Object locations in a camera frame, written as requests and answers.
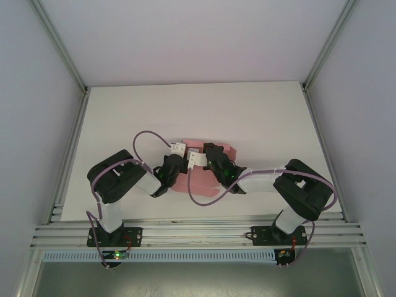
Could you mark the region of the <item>pink paper box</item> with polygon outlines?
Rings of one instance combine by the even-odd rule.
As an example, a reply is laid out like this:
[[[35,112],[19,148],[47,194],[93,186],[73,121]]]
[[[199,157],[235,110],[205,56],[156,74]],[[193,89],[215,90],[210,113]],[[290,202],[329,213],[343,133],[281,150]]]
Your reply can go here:
[[[200,153],[204,153],[203,150],[203,144],[204,141],[202,140],[189,140],[189,139],[184,139],[181,142],[184,142],[186,144],[186,151],[192,148],[192,149],[198,149]],[[236,160],[236,149],[233,148],[229,144],[221,144],[221,143],[215,143],[215,145],[222,145],[224,146],[228,157],[230,160],[235,161]],[[220,186],[221,184],[216,180],[215,176],[213,173],[210,172],[210,170],[204,170],[203,167],[195,166],[191,170],[191,180],[190,180],[190,188],[191,188],[191,193],[194,196],[203,196],[203,197],[215,197],[220,193]],[[187,189],[187,173],[186,174],[180,174],[177,178],[176,184],[171,188],[174,192],[178,193],[185,193],[188,194],[188,189]]]

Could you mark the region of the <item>circuit board with green light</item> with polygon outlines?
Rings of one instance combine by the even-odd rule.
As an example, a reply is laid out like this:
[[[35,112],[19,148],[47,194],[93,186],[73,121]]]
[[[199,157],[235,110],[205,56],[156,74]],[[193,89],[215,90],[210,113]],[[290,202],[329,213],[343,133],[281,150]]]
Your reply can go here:
[[[124,260],[129,256],[128,251],[103,251],[103,258],[105,260]]]

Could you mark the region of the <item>grey metal panel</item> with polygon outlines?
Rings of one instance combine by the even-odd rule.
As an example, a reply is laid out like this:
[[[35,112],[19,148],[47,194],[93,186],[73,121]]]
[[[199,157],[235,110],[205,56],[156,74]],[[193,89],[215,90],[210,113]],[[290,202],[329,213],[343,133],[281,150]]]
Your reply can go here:
[[[366,297],[344,260],[289,269],[265,264],[45,263],[34,297]]]

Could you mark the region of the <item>aluminium mounting rail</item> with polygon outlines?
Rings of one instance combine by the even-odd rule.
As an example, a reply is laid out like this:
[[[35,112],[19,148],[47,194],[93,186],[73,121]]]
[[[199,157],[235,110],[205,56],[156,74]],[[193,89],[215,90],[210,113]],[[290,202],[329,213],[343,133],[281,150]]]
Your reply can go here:
[[[252,226],[269,226],[269,220],[129,221],[127,227],[142,228],[142,249],[237,249],[250,248],[245,237]],[[59,222],[38,226],[31,247],[48,249],[85,248],[89,223]],[[359,223],[341,219],[318,220],[305,225],[311,248],[360,248],[367,245]]]

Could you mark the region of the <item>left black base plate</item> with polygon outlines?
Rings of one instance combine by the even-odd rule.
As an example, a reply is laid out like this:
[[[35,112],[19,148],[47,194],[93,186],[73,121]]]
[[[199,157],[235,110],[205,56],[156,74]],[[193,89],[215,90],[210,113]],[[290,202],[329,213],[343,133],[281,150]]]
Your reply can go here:
[[[128,248],[140,247],[143,229],[140,227],[121,226],[112,233],[107,233],[102,227],[90,228],[87,238],[87,247],[96,246],[94,235],[97,237],[100,248]]]

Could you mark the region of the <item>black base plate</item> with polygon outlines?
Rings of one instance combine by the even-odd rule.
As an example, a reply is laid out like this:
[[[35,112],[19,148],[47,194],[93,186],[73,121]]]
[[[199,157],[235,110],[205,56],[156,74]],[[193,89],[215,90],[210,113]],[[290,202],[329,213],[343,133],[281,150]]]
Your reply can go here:
[[[304,226],[298,226],[291,234],[272,226],[252,226],[250,234],[254,246],[302,246],[308,242]]]
[[[87,247],[96,246],[94,235],[97,237],[100,248],[128,248],[140,247],[143,229],[140,227],[121,226],[112,233],[107,233],[102,227],[90,228],[87,238]]]

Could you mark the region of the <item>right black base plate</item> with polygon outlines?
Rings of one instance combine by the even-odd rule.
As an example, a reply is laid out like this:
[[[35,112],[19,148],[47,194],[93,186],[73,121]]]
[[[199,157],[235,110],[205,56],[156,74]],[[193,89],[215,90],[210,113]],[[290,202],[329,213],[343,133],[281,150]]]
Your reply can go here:
[[[302,246],[308,242],[304,226],[298,226],[291,234],[272,226],[252,226],[250,234],[254,246]]]

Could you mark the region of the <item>aluminium table side rail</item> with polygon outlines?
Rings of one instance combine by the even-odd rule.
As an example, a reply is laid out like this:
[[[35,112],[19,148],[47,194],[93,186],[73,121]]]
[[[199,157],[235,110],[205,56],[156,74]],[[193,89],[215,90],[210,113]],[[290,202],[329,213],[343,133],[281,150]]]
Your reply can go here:
[[[320,124],[320,121],[319,121],[319,117],[318,117],[318,115],[316,113],[315,107],[314,107],[313,102],[312,102],[312,100],[311,100],[311,98],[309,96],[309,93],[308,93],[308,91],[305,88],[303,89],[303,95],[304,95],[304,98],[305,98],[309,113],[311,115],[311,119],[312,119],[313,125],[315,127],[319,143],[321,145],[322,153],[324,155],[325,162],[326,162],[327,168],[329,170],[329,175],[330,175],[330,178],[331,178],[331,182],[334,185],[336,193],[338,195],[338,199],[337,200],[338,200],[338,203],[340,204],[340,207],[341,207],[341,210],[342,210],[343,219],[344,219],[345,222],[349,222],[348,210],[345,208],[345,204],[343,202],[342,191],[340,189],[340,185],[339,185],[337,176],[335,174],[335,169],[334,169],[331,157],[330,157],[330,152],[329,152],[329,149],[327,147],[327,143],[325,141],[324,131],[323,131],[322,127],[321,127],[321,124]]]
[[[72,129],[69,134],[69,138],[67,140],[66,149],[62,157],[61,166],[59,168],[58,175],[56,178],[54,191],[51,195],[49,207],[43,219],[43,223],[45,225],[49,225],[51,223],[51,218],[53,216],[53,211],[56,204],[61,204],[66,195],[67,185],[69,183],[69,178],[71,175],[71,170],[79,142],[81,129],[84,122],[84,117],[87,110],[91,89],[92,89],[91,87],[87,87],[83,91],[81,99],[79,100],[78,109],[76,111],[75,118],[72,123]]]

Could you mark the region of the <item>aluminium frame post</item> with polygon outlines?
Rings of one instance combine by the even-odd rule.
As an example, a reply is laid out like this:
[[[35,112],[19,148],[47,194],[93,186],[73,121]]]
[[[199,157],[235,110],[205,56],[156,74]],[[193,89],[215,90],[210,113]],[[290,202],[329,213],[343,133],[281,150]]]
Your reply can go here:
[[[346,0],[339,16],[337,17],[328,37],[326,38],[319,54],[317,55],[312,68],[310,69],[304,82],[301,84],[304,93],[308,93],[309,89],[315,83],[321,69],[324,67],[328,57],[330,56],[334,46],[343,33],[353,11],[355,10],[359,0]]]
[[[62,63],[71,75],[73,81],[78,86],[80,92],[85,95],[87,93],[88,87],[84,82],[80,72],[78,71],[75,63],[73,62],[44,4],[41,0],[27,0],[27,2],[30,4],[33,12],[41,23],[43,30],[47,34],[50,42],[52,42],[58,56],[60,57]]]

